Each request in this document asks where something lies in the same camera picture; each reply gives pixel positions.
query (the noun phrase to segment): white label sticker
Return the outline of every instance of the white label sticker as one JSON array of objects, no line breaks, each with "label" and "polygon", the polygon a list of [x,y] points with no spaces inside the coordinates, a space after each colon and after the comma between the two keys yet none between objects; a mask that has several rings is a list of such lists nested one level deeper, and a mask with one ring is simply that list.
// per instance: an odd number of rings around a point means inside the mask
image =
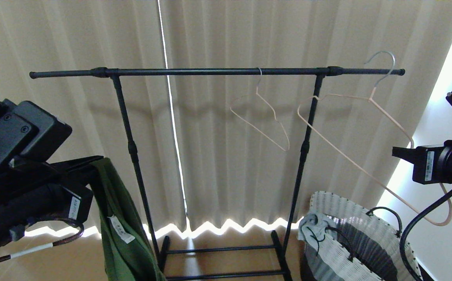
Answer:
[{"label": "white label sticker", "polygon": [[115,215],[112,215],[111,217],[108,218],[110,219],[110,221],[112,221],[112,226],[113,229],[115,229],[115,232],[117,232],[117,234],[120,236],[122,240],[124,240],[126,244],[129,244],[132,240],[135,239],[134,236],[126,232],[126,230],[120,223],[119,219]]},{"label": "white label sticker", "polygon": [[427,163],[425,164],[425,181],[432,180],[432,170],[434,166],[434,151],[427,152]]},{"label": "white label sticker", "polygon": [[80,207],[80,199],[72,196],[70,203],[70,212],[68,213],[69,218],[76,219],[76,216],[78,215],[78,207]]}]

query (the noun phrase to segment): floor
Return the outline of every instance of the floor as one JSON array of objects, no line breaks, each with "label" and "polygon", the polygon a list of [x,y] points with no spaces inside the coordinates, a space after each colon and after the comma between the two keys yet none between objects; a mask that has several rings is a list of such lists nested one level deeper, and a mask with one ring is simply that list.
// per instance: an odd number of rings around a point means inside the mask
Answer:
[{"label": "floor", "polygon": [[[276,229],[283,237],[285,228]],[[292,231],[287,249],[287,263],[294,280],[300,280],[299,258],[303,244],[296,240],[297,231]],[[271,244],[270,231],[254,226],[241,234],[229,229],[224,235],[217,236],[206,232],[198,238],[182,240],[174,233],[170,234],[170,249],[192,249],[203,247],[231,247],[244,245]],[[14,253],[36,245],[52,242],[57,238],[40,235],[23,238],[0,248],[0,256]],[[219,253],[173,254],[167,258],[166,276],[216,274],[224,272],[242,272],[254,270],[279,269],[276,253],[273,249],[249,251],[227,251]],[[69,280],[107,280],[103,265],[103,247],[97,235],[80,238],[70,244],[28,254],[0,263],[0,281],[69,281]],[[281,281],[281,276],[242,277],[222,279],[231,281]]]}]

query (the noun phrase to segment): woven basket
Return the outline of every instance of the woven basket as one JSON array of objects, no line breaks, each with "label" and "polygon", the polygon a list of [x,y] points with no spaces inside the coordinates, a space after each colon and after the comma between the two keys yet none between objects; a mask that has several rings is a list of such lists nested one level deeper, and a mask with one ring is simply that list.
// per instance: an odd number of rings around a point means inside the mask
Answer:
[{"label": "woven basket", "polygon": [[[335,240],[326,233],[319,249],[306,244],[308,266],[317,281],[414,280],[399,253],[401,230],[394,229],[366,208],[330,192],[315,192],[311,196],[311,210],[331,217],[342,234]],[[409,243],[406,256],[420,276]]]}]

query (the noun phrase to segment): basket handle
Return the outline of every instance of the basket handle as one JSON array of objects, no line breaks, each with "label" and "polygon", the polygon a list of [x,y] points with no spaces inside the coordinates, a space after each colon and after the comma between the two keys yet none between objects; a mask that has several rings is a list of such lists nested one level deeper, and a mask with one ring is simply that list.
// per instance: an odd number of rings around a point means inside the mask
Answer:
[{"label": "basket handle", "polygon": [[329,229],[331,231],[335,231],[336,233],[340,234],[340,236],[342,236],[346,242],[347,242],[347,246],[344,245],[344,247],[347,249],[347,251],[349,251],[349,257],[347,258],[349,261],[352,261],[354,259],[354,257],[356,256],[356,251],[354,251],[351,247],[351,242],[349,242],[349,239],[347,239],[347,237],[345,237],[345,235],[342,233],[342,231],[340,231],[340,229],[338,228],[333,228],[331,226],[327,226],[326,228],[324,228],[325,230]]},{"label": "basket handle", "polygon": [[399,215],[397,214],[397,212],[395,212],[394,210],[392,210],[391,208],[387,208],[387,207],[375,207],[370,209],[368,212],[366,212],[366,215],[371,216],[374,215],[373,211],[377,210],[377,209],[384,209],[384,210],[388,210],[389,212],[391,212],[393,215],[395,215],[395,218],[397,219],[397,224],[399,225],[399,230],[395,233],[395,235],[397,236],[397,238],[401,237],[401,233],[402,233],[402,222],[401,222],[401,218],[399,217]]}]

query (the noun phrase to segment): light blue cloth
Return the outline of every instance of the light blue cloth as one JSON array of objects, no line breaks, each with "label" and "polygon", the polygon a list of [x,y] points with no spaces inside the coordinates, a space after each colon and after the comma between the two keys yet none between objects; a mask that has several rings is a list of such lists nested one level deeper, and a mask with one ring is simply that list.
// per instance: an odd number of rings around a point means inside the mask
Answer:
[{"label": "light blue cloth", "polygon": [[[337,227],[335,222],[324,213],[309,210],[307,215],[303,217],[299,223],[297,239],[302,240],[317,249],[318,241],[324,240],[324,229],[327,226],[333,228]],[[337,233],[335,231],[328,230],[327,233],[333,238],[337,238]]]}]

